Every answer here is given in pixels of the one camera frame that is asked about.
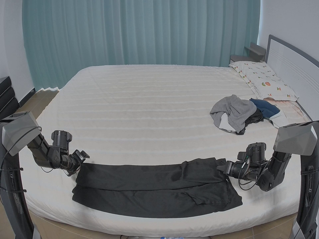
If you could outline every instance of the curtain fold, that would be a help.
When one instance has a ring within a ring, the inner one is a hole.
[[[114,64],[228,66],[257,42],[260,0],[23,0],[35,88]]]

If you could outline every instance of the pillowcase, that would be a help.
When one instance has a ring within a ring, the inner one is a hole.
[[[278,78],[265,62],[238,61],[230,64],[246,81],[258,99],[297,101],[296,93]]]

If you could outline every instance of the white headboard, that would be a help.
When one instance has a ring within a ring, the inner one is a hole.
[[[265,62],[299,96],[297,103],[319,120],[319,62],[295,46],[269,35]]]

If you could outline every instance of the bed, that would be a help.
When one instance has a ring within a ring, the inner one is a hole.
[[[283,61],[287,57],[281,47],[287,45],[275,37],[269,38],[273,38],[273,43],[268,47],[268,63],[291,85],[287,72],[280,73],[278,62],[279,58]],[[295,92],[300,96],[303,108],[289,101],[276,104],[289,122],[309,121],[305,112],[309,116],[316,114],[304,93]],[[248,125],[242,136],[226,133],[213,125],[209,115],[212,106],[232,94],[242,99],[255,98],[249,86],[231,68],[88,67],[65,85],[37,121],[48,140],[54,130],[70,132],[73,135],[70,151],[85,150],[91,157],[86,162],[90,163],[159,165],[208,157],[235,161],[237,153],[252,142],[265,142],[268,147],[266,158],[269,159],[277,129],[268,121]],[[20,152],[20,163],[25,168],[21,176],[24,188],[28,190],[25,195],[30,211],[51,220],[109,234],[206,237],[246,229],[295,213],[299,203],[300,189],[296,185],[300,185],[300,158],[297,155],[292,156],[283,183],[270,192],[263,192],[258,187],[242,191],[236,179],[231,178],[242,196],[243,205],[225,212],[178,219],[128,217],[90,209],[72,201],[76,175],[68,178],[61,170],[44,173],[27,148]]]

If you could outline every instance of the white wall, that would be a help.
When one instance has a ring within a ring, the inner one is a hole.
[[[10,76],[18,102],[33,88],[22,32],[22,0],[0,0],[0,78]]]
[[[319,60],[319,0],[261,0],[260,46],[269,34]]]

